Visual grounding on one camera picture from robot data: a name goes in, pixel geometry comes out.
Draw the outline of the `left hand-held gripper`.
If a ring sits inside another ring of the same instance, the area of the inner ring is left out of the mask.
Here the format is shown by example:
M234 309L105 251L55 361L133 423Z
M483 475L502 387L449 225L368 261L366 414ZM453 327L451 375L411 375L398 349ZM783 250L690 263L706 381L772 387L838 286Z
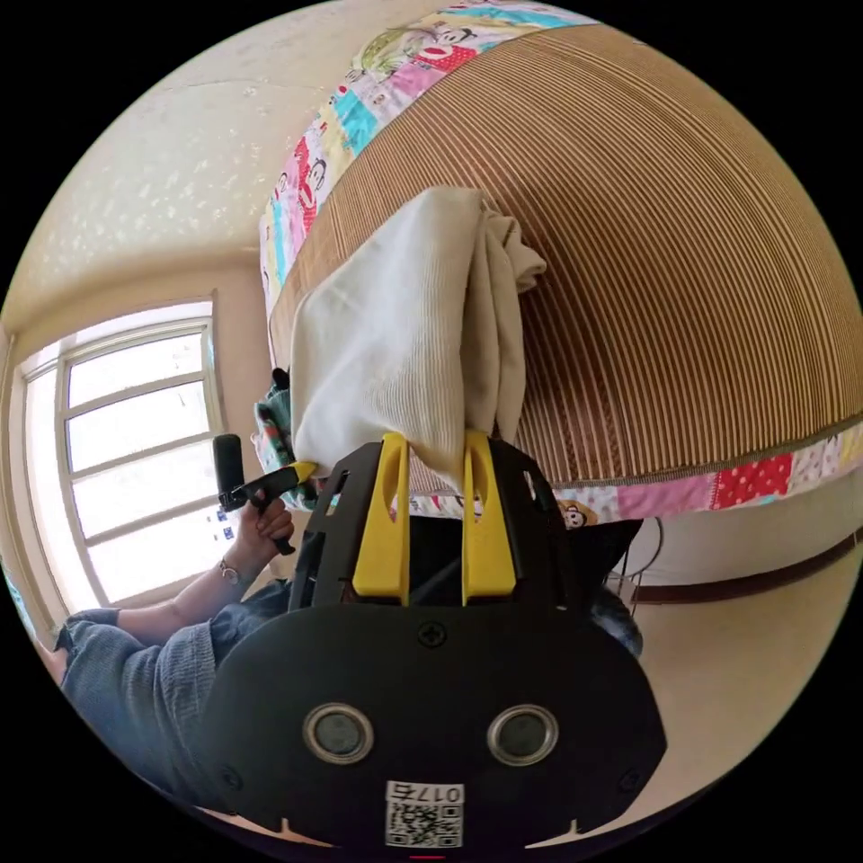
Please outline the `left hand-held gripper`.
M236 512L247 503L261 508L313 478L317 465L299 461L242 483L242 472L217 471L218 502L223 512Z

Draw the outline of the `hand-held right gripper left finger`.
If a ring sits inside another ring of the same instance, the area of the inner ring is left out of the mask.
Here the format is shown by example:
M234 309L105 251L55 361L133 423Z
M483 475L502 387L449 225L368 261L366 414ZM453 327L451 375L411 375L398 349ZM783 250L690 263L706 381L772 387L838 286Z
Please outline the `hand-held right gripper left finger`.
M383 437L366 524L352 577L362 600L406 604L409 593L409 445Z

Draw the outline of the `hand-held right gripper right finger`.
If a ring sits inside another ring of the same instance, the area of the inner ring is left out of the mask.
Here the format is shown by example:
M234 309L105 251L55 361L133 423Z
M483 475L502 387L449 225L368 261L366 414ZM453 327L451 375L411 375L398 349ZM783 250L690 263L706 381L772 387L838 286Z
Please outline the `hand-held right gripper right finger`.
M488 437L467 431L462 519L462 602L508 599L516 586L502 497Z

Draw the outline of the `person's left hand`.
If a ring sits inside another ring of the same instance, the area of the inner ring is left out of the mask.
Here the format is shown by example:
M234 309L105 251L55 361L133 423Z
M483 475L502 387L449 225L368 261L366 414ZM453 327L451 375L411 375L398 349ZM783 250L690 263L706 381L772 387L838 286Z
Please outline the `person's left hand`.
M266 503L261 510L248 503L241 510L236 539L225 554L226 564L251 581L281 554L278 543L289 542L293 533L292 514L281 498Z

